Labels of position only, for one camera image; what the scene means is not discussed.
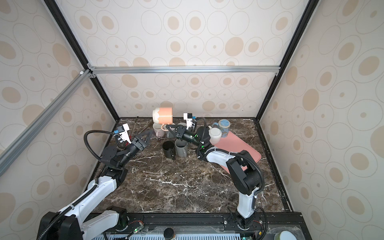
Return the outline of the pale pink mug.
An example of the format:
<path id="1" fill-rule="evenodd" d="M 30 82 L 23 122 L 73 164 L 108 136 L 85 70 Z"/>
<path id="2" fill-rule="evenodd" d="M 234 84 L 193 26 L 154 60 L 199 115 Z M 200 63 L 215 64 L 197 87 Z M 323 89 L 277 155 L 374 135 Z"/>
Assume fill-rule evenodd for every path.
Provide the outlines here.
<path id="1" fill-rule="evenodd" d="M 165 131 L 162 129 L 162 124 L 153 123 L 153 129 L 157 138 L 164 137 Z"/>

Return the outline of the white ribbed mug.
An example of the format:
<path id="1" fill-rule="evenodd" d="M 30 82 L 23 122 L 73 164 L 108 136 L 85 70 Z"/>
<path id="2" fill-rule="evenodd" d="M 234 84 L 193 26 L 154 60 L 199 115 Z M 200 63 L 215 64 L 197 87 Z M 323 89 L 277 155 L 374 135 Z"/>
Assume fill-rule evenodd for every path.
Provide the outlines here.
<path id="1" fill-rule="evenodd" d="M 216 145 L 222 138 L 222 131 L 219 128 L 210 128 L 210 143 Z"/>

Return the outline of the black mug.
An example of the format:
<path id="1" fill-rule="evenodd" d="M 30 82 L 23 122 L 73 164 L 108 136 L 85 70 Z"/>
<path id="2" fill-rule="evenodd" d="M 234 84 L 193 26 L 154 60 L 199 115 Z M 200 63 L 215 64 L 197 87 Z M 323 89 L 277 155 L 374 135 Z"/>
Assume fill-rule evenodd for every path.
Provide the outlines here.
<path id="1" fill-rule="evenodd" d="M 163 143 L 162 148 L 167 159 L 172 159 L 173 161 L 176 159 L 176 149 L 174 142 L 166 141 Z"/>

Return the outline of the cream and salmon mug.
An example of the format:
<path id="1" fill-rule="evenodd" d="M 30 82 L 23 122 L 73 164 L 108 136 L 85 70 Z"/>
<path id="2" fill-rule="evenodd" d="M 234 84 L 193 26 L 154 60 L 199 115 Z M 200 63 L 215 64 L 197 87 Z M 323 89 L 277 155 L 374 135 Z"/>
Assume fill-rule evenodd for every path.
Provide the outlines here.
<path id="1" fill-rule="evenodd" d="M 152 117 L 155 124 L 161 125 L 163 131 L 168 131 L 166 125 L 173 124 L 173 108 L 155 108 Z"/>

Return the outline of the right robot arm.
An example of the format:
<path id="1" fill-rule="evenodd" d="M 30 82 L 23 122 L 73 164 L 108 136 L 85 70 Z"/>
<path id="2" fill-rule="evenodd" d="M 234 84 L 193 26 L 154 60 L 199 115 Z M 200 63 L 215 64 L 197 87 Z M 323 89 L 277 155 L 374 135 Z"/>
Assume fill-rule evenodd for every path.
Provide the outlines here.
<path id="1" fill-rule="evenodd" d="M 166 125 L 166 129 L 178 140 L 197 146 L 197 158 L 204 162 L 218 164 L 229 170 L 232 182 L 239 191 L 239 202 L 234 219 L 241 229 L 248 229 L 254 221 L 257 194 L 265 188 L 261 169 L 249 152 L 229 152 L 215 147 L 210 142 L 208 126 L 192 132 L 182 125 Z"/>

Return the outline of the blue butterfly mug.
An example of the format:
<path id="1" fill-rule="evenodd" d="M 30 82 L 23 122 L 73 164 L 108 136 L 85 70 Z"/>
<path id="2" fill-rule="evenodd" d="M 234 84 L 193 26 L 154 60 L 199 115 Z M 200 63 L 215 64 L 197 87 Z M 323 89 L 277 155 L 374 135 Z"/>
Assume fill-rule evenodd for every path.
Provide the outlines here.
<path id="1" fill-rule="evenodd" d="M 213 123 L 213 128 L 219 128 L 222 132 L 222 138 L 226 138 L 230 131 L 231 122 L 227 119 L 219 120 L 218 123 Z"/>

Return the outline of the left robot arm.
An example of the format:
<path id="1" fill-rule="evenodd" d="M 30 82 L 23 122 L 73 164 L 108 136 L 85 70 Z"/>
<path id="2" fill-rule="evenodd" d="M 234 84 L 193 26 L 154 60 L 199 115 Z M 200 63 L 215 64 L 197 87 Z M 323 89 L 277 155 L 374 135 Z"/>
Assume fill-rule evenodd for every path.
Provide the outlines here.
<path id="1" fill-rule="evenodd" d="M 126 209 L 119 207 L 111 207 L 90 220 L 87 218 L 124 182 L 128 173 L 125 165 L 149 146 L 154 131 L 142 132 L 132 140 L 124 141 L 123 145 L 108 146 L 100 156 L 93 152 L 88 142 L 91 133 L 85 133 L 85 145 L 105 165 L 105 169 L 77 199 L 58 212 L 48 212 L 42 217 L 37 236 L 39 240 L 91 240 L 108 229 L 124 231 L 129 225 Z"/>

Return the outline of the dark grey mug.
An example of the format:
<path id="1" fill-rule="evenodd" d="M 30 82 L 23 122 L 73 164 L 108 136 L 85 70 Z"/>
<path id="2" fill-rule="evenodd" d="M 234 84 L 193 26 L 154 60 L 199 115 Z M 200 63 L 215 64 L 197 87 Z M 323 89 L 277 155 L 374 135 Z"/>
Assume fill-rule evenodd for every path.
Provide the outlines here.
<path id="1" fill-rule="evenodd" d="M 176 154 L 180 158 L 188 156 L 188 142 L 183 140 L 175 140 Z"/>

